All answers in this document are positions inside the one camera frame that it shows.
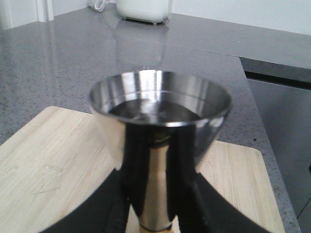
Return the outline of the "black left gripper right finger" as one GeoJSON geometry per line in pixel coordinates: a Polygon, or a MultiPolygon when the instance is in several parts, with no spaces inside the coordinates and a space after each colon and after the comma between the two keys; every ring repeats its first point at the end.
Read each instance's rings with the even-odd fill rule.
{"type": "Polygon", "coordinates": [[[174,213],[182,233],[267,233],[226,201],[200,173],[173,170],[174,213]]]}

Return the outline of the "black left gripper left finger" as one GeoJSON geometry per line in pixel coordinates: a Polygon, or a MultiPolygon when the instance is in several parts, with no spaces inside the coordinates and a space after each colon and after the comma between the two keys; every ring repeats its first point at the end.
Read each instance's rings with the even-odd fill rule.
{"type": "Polygon", "coordinates": [[[130,203],[123,193],[121,175],[114,169],[80,206],[43,232],[124,233],[129,207],[130,203]]]}

